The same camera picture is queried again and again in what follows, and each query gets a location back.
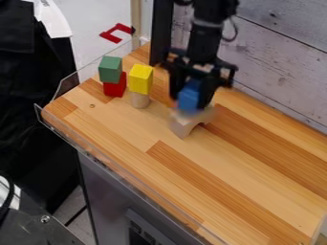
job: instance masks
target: black metal frame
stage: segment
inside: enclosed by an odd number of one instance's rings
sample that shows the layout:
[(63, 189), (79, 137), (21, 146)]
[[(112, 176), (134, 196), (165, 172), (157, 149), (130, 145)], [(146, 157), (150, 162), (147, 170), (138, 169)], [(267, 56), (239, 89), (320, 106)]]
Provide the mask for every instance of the black metal frame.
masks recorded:
[(153, 5), (150, 65), (164, 60), (171, 46), (171, 31), (174, 15), (172, 0), (155, 0)]

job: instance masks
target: white panel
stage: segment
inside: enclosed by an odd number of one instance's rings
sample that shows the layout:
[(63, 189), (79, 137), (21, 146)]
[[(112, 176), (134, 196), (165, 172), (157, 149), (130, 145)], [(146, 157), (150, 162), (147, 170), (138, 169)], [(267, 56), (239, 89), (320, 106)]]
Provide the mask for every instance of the white panel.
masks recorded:
[(153, 15), (153, 1), (154, 0), (142, 0), (142, 10), (141, 10), (141, 37), (143, 39), (151, 39), (152, 31), (152, 15)]

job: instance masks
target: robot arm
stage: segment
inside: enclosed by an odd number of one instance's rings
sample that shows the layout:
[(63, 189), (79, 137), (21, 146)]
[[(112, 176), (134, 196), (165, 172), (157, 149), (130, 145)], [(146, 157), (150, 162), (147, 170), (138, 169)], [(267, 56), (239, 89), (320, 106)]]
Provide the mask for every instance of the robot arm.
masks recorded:
[[(166, 61), (164, 67), (170, 74), (170, 96), (179, 100), (186, 88), (196, 89), (196, 110), (204, 109), (211, 101), (214, 92), (220, 87), (231, 87), (237, 66), (217, 57), (220, 41), (223, 38), (224, 22), (236, 14), (238, 0), (173, 0), (176, 4), (194, 8), (192, 30), (187, 49), (171, 49), (177, 55), (173, 61)], [(210, 72), (195, 68), (196, 65), (211, 65)], [(222, 69), (229, 70), (227, 78)]]

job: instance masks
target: black fabric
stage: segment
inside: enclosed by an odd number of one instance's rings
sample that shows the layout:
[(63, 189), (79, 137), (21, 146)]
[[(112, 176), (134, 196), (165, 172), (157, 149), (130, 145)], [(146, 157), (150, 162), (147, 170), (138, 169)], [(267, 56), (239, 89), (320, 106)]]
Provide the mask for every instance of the black fabric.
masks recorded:
[(11, 163), (41, 127), (33, 104), (48, 103), (64, 77), (60, 61), (49, 46), (51, 39), (36, 21), (34, 41), (33, 54), (0, 51), (0, 163), (6, 170), (14, 167)]
[(50, 39), (30, 6), (0, 2), (0, 170), (53, 212), (78, 183), (76, 151), (38, 122), (33, 105), (49, 103), (76, 67), (70, 39)]
[(33, 4), (20, 0), (0, 2), (0, 50), (33, 52)]

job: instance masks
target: wooden tabletop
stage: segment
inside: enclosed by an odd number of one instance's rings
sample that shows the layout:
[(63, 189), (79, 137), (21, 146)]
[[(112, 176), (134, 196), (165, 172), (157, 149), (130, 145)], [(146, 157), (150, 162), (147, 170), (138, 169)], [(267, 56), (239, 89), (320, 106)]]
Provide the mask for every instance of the wooden tabletop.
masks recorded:
[[(148, 46), (139, 48), (124, 58), (124, 71), (148, 56)], [(214, 235), (229, 244), (309, 244), (327, 211), (326, 136), (220, 89), (217, 119), (181, 140), (167, 126), (168, 74), (155, 68), (154, 76), (146, 109), (133, 108), (128, 92), (104, 96), (94, 77), (42, 117), (213, 244), (220, 244)]]

